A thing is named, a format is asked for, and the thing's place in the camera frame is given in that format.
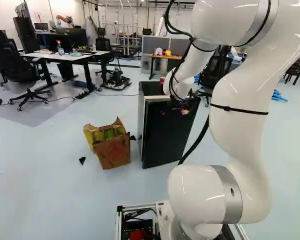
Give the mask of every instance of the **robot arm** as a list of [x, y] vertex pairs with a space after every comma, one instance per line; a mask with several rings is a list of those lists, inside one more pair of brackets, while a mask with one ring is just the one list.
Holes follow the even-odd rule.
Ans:
[[74, 21], [71, 16], [61, 16], [57, 15], [56, 17], [56, 24], [58, 28], [61, 28], [61, 20], [69, 25], [69, 27], [74, 28]]
[[[169, 176], [175, 217], [184, 233], [197, 240], [214, 238], [222, 223], [259, 222], [271, 210], [261, 137], [273, 90], [300, 57], [300, 0], [198, 0], [191, 32], [202, 45], [247, 48], [245, 62], [216, 84], [211, 99], [210, 132], [229, 155], [226, 167], [182, 164]], [[188, 93], [193, 75], [210, 56], [191, 47], [172, 82], [178, 95]], [[164, 82], [166, 94], [170, 76]]]

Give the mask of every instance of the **open cardboard box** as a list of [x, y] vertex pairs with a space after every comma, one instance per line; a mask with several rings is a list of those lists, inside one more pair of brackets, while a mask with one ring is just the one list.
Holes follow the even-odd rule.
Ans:
[[130, 132], [126, 132], [118, 117], [113, 124], [107, 126], [87, 124], [83, 127], [83, 133], [103, 169], [130, 163]]

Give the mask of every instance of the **keyboard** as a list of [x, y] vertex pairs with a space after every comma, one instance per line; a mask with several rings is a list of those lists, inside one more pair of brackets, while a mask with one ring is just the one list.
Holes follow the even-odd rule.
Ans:
[[54, 54], [54, 51], [49, 51], [49, 50], [38, 50], [38, 51], [34, 51], [35, 53], [39, 53], [39, 54]]

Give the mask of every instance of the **black cabinet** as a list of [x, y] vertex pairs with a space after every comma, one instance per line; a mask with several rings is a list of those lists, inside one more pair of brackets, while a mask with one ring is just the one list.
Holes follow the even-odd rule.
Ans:
[[138, 144], [144, 169], [180, 160], [200, 101], [182, 115], [162, 93], [159, 81], [141, 81], [138, 100]]

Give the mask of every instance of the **bottle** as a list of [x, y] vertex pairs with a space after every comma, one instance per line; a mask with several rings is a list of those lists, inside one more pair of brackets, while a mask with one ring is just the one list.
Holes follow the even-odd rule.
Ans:
[[95, 44], [95, 43], [92, 43], [92, 50], [93, 50], [94, 52], [97, 51], [97, 47], [96, 47], [96, 44]]
[[58, 43], [57, 48], [58, 48], [59, 55], [64, 55], [65, 54], [65, 50], [61, 47], [61, 41], [57, 40], [56, 42]]

